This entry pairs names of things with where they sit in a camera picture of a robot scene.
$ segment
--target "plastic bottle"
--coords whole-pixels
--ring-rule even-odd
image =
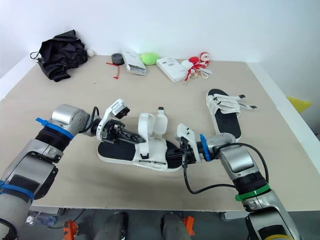
[[[57,219],[54,216],[51,215],[41,215],[40,213],[38,214],[33,214],[29,215],[26,218],[26,223],[29,225],[44,225],[46,227],[51,227],[56,223]]]

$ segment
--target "beige tabletop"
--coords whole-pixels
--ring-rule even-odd
[[[208,79],[172,83],[157,66],[147,67],[147,76],[128,73],[106,65],[108,56],[94,56],[77,69],[71,78],[48,80],[36,65],[0,103],[0,173],[25,144],[42,129],[35,121],[49,119],[60,104],[91,112],[93,106],[105,109],[122,98],[131,109],[121,121],[137,131],[141,112],[155,113],[164,107],[168,117],[165,138],[176,145],[176,127],[184,123],[199,138],[215,134],[206,106],[208,90],[217,88],[229,95],[245,94],[247,104],[258,109],[242,109],[239,117],[240,142],[251,144],[263,154],[270,185],[289,211],[320,210],[320,175],[254,74],[243,62],[212,61]],[[56,165],[59,173],[38,206],[108,209],[243,211],[232,188],[215,188],[201,194],[188,192],[183,171],[158,172],[136,166],[106,163],[98,159],[98,140],[77,135]],[[252,153],[261,172],[259,158]],[[193,164],[188,168],[195,190],[212,184],[232,184],[219,160]]]

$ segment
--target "white box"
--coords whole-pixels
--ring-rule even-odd
[[[188,71],[172,57],[160,58],[156,64],[174,83],[184,80],[188,75]]]
[[[142,62],[139,53],[131,49],[125,48],[122,49],[122,57],[128,72],[143,76],[147,74],[146,66]]]

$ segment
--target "green ring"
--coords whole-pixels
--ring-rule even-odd
[[[238,202],[241,202],[243,199],[255,197],[259,194],[264,193],[265,191],[267,191],[269,189],[270,189],[269,184],[266,184],[266,185],[254,190],[254,191],[250,191],[250,192],[247,192],[247,193],[244,193],[241,195],[239,195],[239,194],[235,195],[235,200],[237,200]]]

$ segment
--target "white ball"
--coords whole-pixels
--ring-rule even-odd
[[[89,57],[93,57],[94,55],[96,55],[95,51],[93,51],[92,49],[87,49],[86,53],[88,54]]]
[[[193,65],[194,64],[192,62],[190,62],[189,60],[183,60],[181,62],[181,66],[184,67],[186,70],[189,70],[190,68],[192,68]]]

